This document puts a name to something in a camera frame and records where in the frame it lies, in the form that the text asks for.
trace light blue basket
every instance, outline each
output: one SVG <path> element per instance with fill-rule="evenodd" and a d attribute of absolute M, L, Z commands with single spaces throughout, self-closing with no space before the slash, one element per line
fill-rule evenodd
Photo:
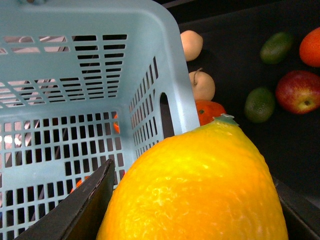
<path fill-rule="evenodd" d="M 174 134 L 199 126 L 179 28 L 161 5 L 1 0 L 0 24 L 0 239 L 17 237 L 106 159 L 116 187 L 164 139 L 162 96 Z"/>

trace lemon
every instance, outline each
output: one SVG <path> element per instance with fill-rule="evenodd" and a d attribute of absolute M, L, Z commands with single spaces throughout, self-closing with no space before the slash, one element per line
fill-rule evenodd
<path fill-rule="evenodd" d="M 264 157 L 229 115 L 147 150 L 115 189 L 97 240 L 287 240 Z"/>
<path fill-rule="evenodd" d="M 244 104 L 244 115 L 253 123 L 263 123 L 274 113 L 276 97 L 267 87 L 252 90 Z"/>

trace red apple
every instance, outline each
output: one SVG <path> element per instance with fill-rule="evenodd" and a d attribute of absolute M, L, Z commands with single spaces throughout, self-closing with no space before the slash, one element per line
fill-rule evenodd
<path fill-rule="evenodd" d="M 320 107 L 320 76 L 304 70 L 288 72 L 278 82 L 275 97 L 293 114 L 306 114 Z"/>

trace green lime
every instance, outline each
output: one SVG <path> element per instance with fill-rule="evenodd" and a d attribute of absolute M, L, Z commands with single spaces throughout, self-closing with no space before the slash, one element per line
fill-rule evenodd
<path fill-rule="evenodd" d="M 294 36 L 289 32 L 272 35 L 262 46 L 260 57 L 265 64 L 278 64 L 285 59 L 292 45 Z"/>
<path fill-rule="evenodd" d="M 267 87 L 258 87 L 246 98 L 244 115 L 250 122 L 263 123 L 271 117 L 275 107 L 275 95 Z"/>

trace orange fruit inside basket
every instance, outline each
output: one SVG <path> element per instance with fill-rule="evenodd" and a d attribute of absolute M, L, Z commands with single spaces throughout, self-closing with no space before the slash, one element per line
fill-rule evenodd
<path fill-rule="evenodd" d="M 114 119 L 117 119 L 118 118 L 118 114 L 114 115 L 113 117 Z M 119 134 L 120 133 L 120 128 L 119 128 L 119 124 L 117 121 L 115 121 L 113 123 L 113 127 L 114 127 L 114 130 Z"/>
<path fill-rule="evenodd" d="M 320 68 L 320 27 L 304 37 L 300 44 L 299 54 L 305 64 Z"/>
<path fill-rule="evenodd" d="M 79 181 L 76 182 L 75 189 L 78 188 L 81 184 L 82 184 L 82 180 L 80 179 Z"/>

